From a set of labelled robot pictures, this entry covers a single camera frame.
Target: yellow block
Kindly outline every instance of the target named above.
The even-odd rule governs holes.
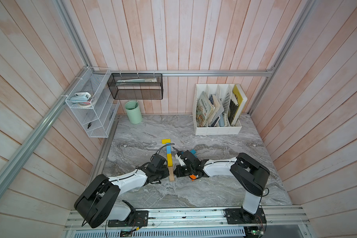
[[[173,166],[172,154],[167,154],[167,164],[168,164],[168,167],[172,167]]]

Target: white file organizer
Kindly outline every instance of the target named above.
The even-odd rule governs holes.
[[[225,113],[229,110],[230,98],[233,91],[233,87],[235,84],[196,84],[195,95],[193,99],[193,108],[192,108],[192,116],[193,116],[193,124],[195,127],[196,135],[237,135],[241,130],[242,126],[239,120],[235,124],[235,126],[230,126],[228,120],[225,121],[225,126],[219,126],[218,122],[214,127],[208,127],[207,123],[204,127],[197,127],[196,122],[196,107],[197,101],[201,96],[202,92],[205,92],[205,95],[209,97],[210,94],[216,94],[220,96],[222,106],[225,109]],[[244,107],[248,98],[243,93],[242,94],[243,102],[241,107]]]

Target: marble tabletop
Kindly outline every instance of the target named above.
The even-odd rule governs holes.
[[[263,145],[251,117],[240,117],[242,129],[238,135],[196,136],[190,115],[144,116],[133,125],[128,117],[120,116],[119,124],[105,163],[103,173],[117,176],[131,172],[136,166],[150,161],[161,146],[162,139],[171,139],[179,150],[196,150],[203,159],[229,159],[244,152],[270,170],[266,187],[270,193],[262,198],[262,205],[291,205],[290,197]],[[173,156],[174,168],[179,162]],[[231,176],[213,176],[191,181],[188,177],[168,178],[161,184],[147,184],[118,197],[135,208],[152,207],[216,207],[242,206],[245,189]]]

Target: black mesh basket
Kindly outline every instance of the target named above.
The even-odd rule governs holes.
[[[118,80],[150,79],[157,82],[124,83]],[[112,73],[107,85],[114,99],[162,99],[162,74],[119,74]]]

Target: ventilation grille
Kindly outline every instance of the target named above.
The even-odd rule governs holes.
[[[132,237],[235,237],[245,236],[242,226],[206,227],[206,228],[152,228],[140,229],[132,233]],[[76,231],[74,238],[103,238],[105,230]],[[120,230],[108,230],[108,238],[120,237]]]

